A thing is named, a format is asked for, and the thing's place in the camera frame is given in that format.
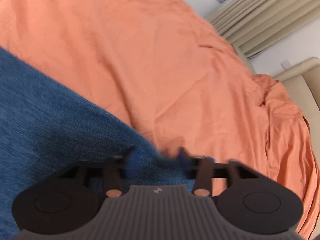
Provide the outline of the blue denim jeans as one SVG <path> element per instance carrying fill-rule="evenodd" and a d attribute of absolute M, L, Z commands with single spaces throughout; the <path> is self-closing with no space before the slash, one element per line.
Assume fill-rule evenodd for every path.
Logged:
<path fill-rule="evenodd" d="M 162 158 L 138 132 L 6 50 L 1 50 L 1 239 L 18 227 L 14 198 L 79 160 L 101 162 L 135 150 L 130 185 L 181 185 L 177 161 Z"/>

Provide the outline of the orange bed sheet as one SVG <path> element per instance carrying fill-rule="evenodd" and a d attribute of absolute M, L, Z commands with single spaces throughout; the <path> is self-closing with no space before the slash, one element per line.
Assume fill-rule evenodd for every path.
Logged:
<path fill-rule="evenodd" d="M 291 189 L 308 239 L 319 216 L 309 126 L 284 86 L 252 75 L 183 0 L 1 0 L 1 50 L 142 135 L 165 159 L 180 147 L 237 159 Z"/>

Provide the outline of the white wall socket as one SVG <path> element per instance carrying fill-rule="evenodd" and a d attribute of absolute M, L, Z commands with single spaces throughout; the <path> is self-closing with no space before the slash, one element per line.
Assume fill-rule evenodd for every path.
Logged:
<path fill-rule="evenodd" d="M 292 67 L 292 64 L 289 60 L 284 60 L 280 65 L 284 70 L 288 70 Z"/>

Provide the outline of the beige upholstered headboard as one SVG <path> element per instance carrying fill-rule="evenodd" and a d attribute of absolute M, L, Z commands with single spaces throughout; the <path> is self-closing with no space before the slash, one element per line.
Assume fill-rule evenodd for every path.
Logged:
<path fill-rule="evenodd" d="M 313 139 L 319 139 L 319 58 L 311 57 L 273 77 L 302 110 Z"/>

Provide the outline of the beige nightstand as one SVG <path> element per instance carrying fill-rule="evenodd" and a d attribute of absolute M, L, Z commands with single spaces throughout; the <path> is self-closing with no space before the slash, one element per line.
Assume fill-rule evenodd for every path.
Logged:
<path fill-rule="evenodd" d="M 238 56 L 238 58 L 245 64 L 245 66 L 249 69 L 251 74 L 254 75 L 255 70 L 254 70 L 253 65 L 251 64 L 251 61 L 249 61 L 249 59 L 244 55 L 244 53 L 240 50 L 239 47 L 237 47 L 234 44 L 232 44 L 232 47 L 233 47 L 236 55 Z"/>

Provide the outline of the beige right curtain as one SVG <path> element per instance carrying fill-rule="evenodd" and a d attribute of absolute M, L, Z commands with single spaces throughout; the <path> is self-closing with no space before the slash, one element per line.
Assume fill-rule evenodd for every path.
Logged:
<path fill-rule="evenodd" d="M 319 0 L 227 0 L 206 20 L 251 59 L 319 17 Z"/>

